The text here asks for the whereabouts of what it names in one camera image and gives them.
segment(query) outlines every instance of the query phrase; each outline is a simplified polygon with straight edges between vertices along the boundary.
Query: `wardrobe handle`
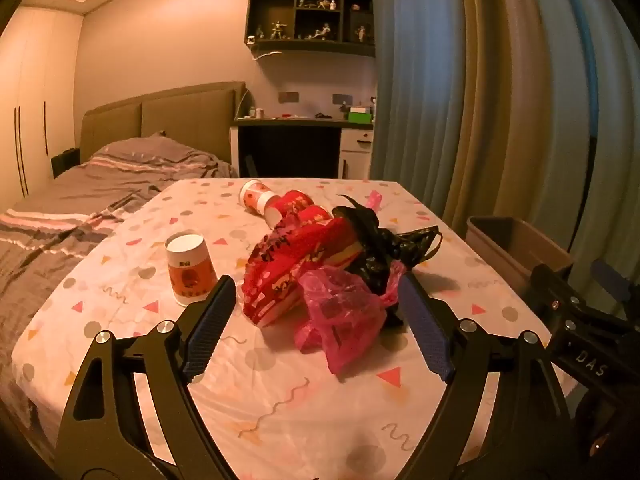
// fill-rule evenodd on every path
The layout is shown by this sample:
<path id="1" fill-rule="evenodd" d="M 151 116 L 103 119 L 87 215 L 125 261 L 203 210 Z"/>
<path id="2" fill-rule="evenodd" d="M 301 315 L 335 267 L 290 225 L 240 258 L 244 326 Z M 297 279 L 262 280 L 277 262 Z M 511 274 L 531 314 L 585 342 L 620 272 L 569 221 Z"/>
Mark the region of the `wardrobe handle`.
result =
<path id="1" fill-rule="evenodd" d="M 22 159 L 22 129 L 20 127 L 20 107 L 18 106 L 18 143 L 20 144 L 20 163 L 22 164 L 22 178 L 24 179 L 24 190 L 29 194 L 29 186 L 27 186 L 27 176 L 24 174 L 24 160 Z"/>
<path id="2" fill-rule="evenodd" d="M 18 119 L 17 109 L 14 107 L 14 144 L 15 144 L 15 162 L 18 165 L 18 177 L 20 178 L 20 190 L 22 191 L 22 198 L 24 194 L 24 184 L 22 184 L 22 171 L 20 170 L 20 155 L 18 153 Z"/>
<path id="3" fill-rule="evenodd" d="M 42 103 L 42 118 L 44 120 L 44 151 L 49 156 L 49 145 L 47 144 L 47 102 Z"/>

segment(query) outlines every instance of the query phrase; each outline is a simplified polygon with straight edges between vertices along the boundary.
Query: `paper cup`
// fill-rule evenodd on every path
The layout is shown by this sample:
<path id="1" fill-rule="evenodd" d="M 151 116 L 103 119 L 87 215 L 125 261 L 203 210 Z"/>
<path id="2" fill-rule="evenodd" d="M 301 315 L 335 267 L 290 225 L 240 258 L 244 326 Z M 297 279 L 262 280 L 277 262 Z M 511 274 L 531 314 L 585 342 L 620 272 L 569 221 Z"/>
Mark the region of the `paper cup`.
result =
<path id="1" fill-rule="evenodd" d="M 322 222 L 323 220 L 330 220 L 333 217 L 324 207 L 320 207 L 319 205 L 310 205 L 305 210 L 298 213 L 298 218 L 300 218 L 302 225 L 307 225 Z"/>
<path id="2" fill-rule="evenodd" d="M 182 306 L 204 300 L 218 282 L 204 236 L 182 231 L 169 237 L 164 246 L 175 300 Z"/>
<path id="3" fill-rule="evenodd" d="M 238 202 L 247 209 L 253 209 L 260 216 L 264 216 L 264 210 L 268 203 L 279 198 L 271 189 L 259 180 L 250 180 L 240 190 Z"/>
<path id="4" fill-rule="evenodd" d="M 300 213 L 313 204 L 314 201 L 301 191 L 288 191 L 284 196 L 269 203 L 264 211 L 264 219 L 267 221 L 267 225 L 273 229 L 285 216 Z"/>

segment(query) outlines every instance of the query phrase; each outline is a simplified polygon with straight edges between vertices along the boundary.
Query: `storage bin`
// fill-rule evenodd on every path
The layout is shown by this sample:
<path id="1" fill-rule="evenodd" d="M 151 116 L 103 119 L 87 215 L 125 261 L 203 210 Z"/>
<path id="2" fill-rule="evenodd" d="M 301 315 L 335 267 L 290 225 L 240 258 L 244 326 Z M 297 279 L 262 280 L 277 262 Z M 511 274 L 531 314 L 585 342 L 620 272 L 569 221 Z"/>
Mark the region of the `storage bin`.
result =
<path id="1" fill-rule="evenodd" d="M 466 224 L 466 243 L 526 301 L 536 266 L 547 264 L 565 278 L 573 265 L 565 250 L 519 218 L 472 216 Z"/>

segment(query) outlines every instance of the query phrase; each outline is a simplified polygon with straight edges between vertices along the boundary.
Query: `patterned tablecloth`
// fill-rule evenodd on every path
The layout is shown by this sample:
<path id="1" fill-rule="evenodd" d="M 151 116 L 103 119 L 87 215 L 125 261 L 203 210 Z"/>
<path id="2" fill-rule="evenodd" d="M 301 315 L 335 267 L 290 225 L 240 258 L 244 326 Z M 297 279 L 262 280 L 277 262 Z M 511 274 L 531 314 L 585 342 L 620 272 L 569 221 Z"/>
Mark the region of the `patterned tablecloth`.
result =
<path id="1" fill-rule="evenodd" d="M 130 216 L 94 249 L 34 316 L 13 353 L 18 384 L 38 407 L 55 443 L 76 372 L 92 338 L 147 333 L 182 307 L 173 296 L 164 242 L 193 228 L 207 240 L 218 275 L 235 279 L 239 301 L 207 371 L 190 386 L 203 420 L 241 480 L 391 480 L 420 440 L 444 384 L 431 373 L 409 330 L 383 333 L 340 379 L 324 354 L 300 354 L 292 312 L 263 330 L 242 314 L 244 264 L 268 228 L 238 205 L 244 180 L 183 180 Z M 439 225 L 440 252 L 414 272 L 425 290 L 447 301 L 459 318 L 492 333 L 548 331 L 516 294 L 434 214 L 391 182 L 265 180 L 276 192 L 299 189 L 324 208 L 383 196 L 382 226 L 397 232 Z M 570 380 L 560 375 L 565 390 Z M 145 377 L 137 377 L 146 429 L 160 458 L 172 462 Z M 478 452 L 495 398 L 490 377 L 463 458 Z"/>

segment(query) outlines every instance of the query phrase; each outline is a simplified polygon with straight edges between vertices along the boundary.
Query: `gray striped blanket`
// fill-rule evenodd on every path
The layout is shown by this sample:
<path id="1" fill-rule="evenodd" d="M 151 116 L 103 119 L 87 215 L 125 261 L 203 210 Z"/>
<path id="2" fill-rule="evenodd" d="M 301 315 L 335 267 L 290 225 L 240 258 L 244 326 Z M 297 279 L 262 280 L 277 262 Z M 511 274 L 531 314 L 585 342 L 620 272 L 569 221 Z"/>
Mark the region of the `gray striped blanket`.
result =
<path id="1" fill-rule="evenodd" d="M 110 144 L 0 215 L 0 398 L 28 428 L 11 353 L 65 276 L 124 219 L 172 183 L 229 178 L 232 168 L 164 137 Z"/>

